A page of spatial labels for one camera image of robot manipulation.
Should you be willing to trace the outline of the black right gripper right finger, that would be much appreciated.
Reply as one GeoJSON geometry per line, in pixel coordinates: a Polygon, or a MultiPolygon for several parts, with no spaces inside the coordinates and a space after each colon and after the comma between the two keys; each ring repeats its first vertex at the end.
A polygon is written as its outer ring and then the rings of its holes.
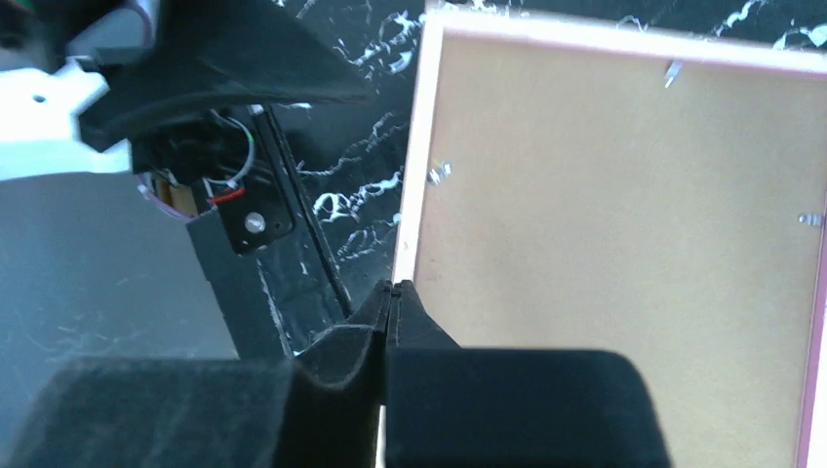
{"type": "Polygon", "coordinates": [[[638,369],[605,350],[458,345],[413,283],[385,335],[388,467],[667,467],[638,369]]]}

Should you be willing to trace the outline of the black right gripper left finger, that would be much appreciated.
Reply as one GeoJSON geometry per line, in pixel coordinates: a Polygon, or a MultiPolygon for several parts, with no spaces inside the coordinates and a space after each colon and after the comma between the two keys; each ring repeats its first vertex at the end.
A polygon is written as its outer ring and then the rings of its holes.
{"type": "Polygon", "coordinates": [[[8,467],[371,467],[392,288],[295,357],[85,359],[19,429],[8,467]]]}

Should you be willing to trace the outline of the brown cardboard backing board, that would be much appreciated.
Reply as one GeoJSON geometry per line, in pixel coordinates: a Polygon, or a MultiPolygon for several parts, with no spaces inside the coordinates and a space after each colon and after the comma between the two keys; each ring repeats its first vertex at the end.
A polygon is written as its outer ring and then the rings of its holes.
{"type": "Polygon", "coordinates": [[[465,345],[625,355],[679,467],[801,467],[826,57],[610,30],[420,57],[397,280],[465,345]]]}

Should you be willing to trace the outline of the pink wooden picture frame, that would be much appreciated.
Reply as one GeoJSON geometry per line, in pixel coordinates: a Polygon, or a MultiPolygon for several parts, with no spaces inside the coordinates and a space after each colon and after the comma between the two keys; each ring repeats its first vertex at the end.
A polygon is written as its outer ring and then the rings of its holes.
{"type": "Polygon", "coordinates": [[[822,467],[826,55],[431,9],[389,467],[822,467]]]}

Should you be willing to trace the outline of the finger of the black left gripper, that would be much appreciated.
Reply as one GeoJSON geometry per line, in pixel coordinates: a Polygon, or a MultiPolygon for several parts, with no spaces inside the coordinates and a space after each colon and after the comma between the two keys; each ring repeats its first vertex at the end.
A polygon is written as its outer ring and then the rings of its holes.
{"type": "Polygon", "coordinates": [[[155,48],[107,77],[78,117],[98,151],[226,106],[360,102],[372,91],[341,55],[272,1],[170,1],[155,48]]]}

